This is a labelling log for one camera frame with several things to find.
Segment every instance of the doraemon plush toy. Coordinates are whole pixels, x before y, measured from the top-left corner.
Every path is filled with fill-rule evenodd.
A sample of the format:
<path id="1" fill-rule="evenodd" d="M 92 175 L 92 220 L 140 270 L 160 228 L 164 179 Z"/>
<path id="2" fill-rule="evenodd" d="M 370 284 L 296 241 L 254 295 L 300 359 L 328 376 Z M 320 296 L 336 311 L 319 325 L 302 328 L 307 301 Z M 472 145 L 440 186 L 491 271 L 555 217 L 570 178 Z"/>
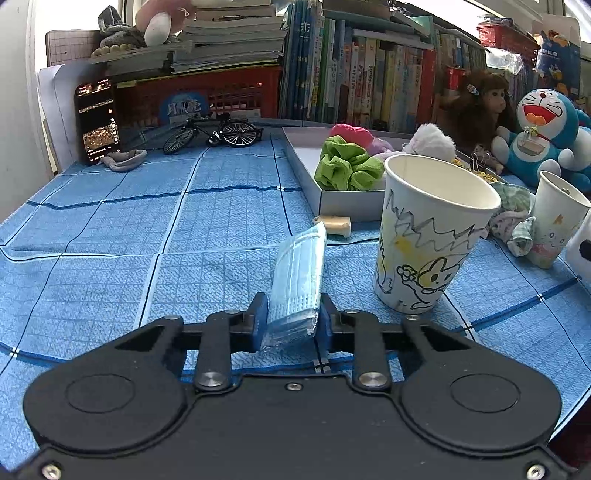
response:
<path id="1" fill-rule="evenodd" d="M 591 192 L 591 120 L 586 113 L 577 110 L 579 133 L 570 146 L 573 158 L 560 164 L 564 179 L 583 193 Z"/>
<path id="2" fill-rule="evenodd" d="M 516 135 L 497 129 L 491 151 L 526 184 L 536 187 L 541 171 L 558 176 L 561 165 L 572 165 L 569 147 L 579 132 L 579 117 L 570 100 L 555 90 L 533 90 L 517 105 L 517 121 L 524 130 Z"/>

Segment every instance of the red plastic basket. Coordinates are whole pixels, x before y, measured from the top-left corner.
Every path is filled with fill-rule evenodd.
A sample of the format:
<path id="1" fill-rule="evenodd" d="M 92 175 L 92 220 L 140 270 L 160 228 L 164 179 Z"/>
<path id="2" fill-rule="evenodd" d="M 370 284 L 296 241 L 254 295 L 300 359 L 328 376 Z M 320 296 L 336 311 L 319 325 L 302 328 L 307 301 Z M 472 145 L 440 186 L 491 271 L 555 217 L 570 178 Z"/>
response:
<path id="1" fill-rule="evenodd" d="M 524 62 L 535 65 L 540 46 L 531 38 L 507 25 L 481 25 L 476 29 L 480 36 L 480 43 L 485 47 L 518 53 L 523 57 Z"/>
<path id="2" fill-rule="evenodd" d="M 154 126 L 162 101 L 180 92 L 199 92 L 215 113 L 260 109 L 261 117 L 276 118 L 281 67 L 250 67 L 222 72 L 191 73 L 140 81 L 117 88 L 119 123 Z"/>

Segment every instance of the paper cup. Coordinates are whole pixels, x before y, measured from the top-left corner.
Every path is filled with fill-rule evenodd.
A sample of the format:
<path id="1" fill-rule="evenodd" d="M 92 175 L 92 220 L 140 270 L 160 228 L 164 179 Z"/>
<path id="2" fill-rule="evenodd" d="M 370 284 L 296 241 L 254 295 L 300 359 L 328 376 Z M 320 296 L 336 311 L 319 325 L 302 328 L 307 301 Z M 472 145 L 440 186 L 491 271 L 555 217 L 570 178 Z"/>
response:
<path id="1" fill-rule="evenodd" d="M 487 182 L 435 158 L 386 160 L 375 291 L 403 313 L 430 310 L 501 206 Z"/>
<path id="2" fill-rule="evenodd" d="M 569 182 L 543 171 L 532 212 L 535 216 L 534 243 L 527 258 L 540 268 L 550 268 L 590 207 L 585 195 Z"/>

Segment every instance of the blue face mask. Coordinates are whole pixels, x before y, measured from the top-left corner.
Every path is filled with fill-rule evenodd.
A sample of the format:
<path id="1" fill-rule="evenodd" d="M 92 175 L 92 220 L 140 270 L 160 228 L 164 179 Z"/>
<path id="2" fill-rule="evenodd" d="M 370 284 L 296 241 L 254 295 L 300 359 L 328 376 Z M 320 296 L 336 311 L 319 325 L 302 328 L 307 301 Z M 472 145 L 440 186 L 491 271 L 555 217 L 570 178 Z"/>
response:
<path id="1" fill-rule="evenodd" d="M 325 247 L 322 222 L 279 245 L 263 348 L 316 332 Z"/>

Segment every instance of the bicycle wheel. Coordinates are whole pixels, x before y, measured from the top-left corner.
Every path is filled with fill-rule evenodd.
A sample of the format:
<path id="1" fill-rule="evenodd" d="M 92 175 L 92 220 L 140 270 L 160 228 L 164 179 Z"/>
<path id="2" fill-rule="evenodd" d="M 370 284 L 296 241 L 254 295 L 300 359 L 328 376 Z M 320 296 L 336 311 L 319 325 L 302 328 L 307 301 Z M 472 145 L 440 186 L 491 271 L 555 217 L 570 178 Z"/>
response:
<path id="1" fill-rule="evenodd" d="M 255 128 L 245 122 L 232 122 L 221 131 L 224 142 L 232 147 L 249 147 L 256 141 Z"/>
<path id="2" fill-rule="evenodd" d="M 181 130 L 180 132 L 175 133 L 172 137 L 170 137 L 163 146 L 164 153 L 170 155 L 172 153 L 178 152 L 181 148 L 185 145 L 189 144 L 189 142 L 195 136 L 196 130 L 193 128 L 187 128 Z"/>

